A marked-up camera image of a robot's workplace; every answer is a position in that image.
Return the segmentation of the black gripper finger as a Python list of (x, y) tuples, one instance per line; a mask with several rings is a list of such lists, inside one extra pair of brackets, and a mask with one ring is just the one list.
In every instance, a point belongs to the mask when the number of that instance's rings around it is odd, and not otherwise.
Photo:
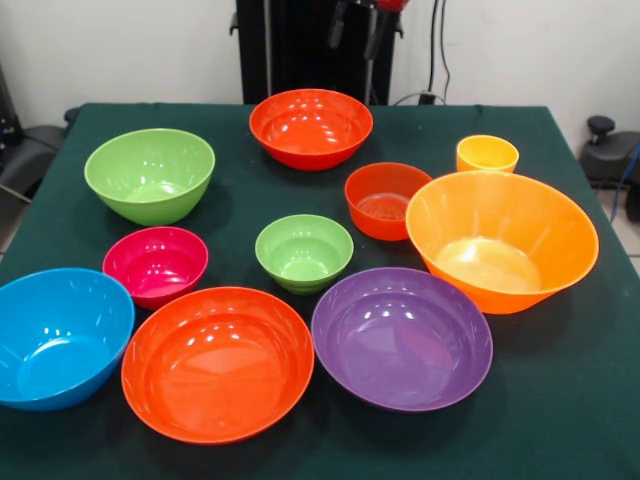
[(389, 13), (383, 9), (371, 9), (369, 15), (369, 34), (364, 49), (363, 58), (374, 60), (377, 57), (384, 33), (386, 30)]
[(347, 0), (339, 0), (334, 8), (327, 39), (327, 44), (331, 49), (337, 49), (340, 45), (345, 26), (347, 7)]

